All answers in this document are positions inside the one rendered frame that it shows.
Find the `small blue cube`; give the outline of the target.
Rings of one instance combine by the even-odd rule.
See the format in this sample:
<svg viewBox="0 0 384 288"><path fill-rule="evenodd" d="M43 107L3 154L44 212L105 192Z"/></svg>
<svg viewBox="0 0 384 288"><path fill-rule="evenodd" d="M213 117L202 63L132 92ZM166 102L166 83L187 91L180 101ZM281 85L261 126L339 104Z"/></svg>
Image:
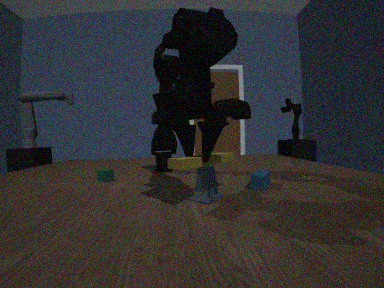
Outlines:
<svg viewBox="0 0 384 288"><path fill-rule="evenodd" d="M270 170L256 170L251 174L251 189L265 191L270 184Z"/></svg>

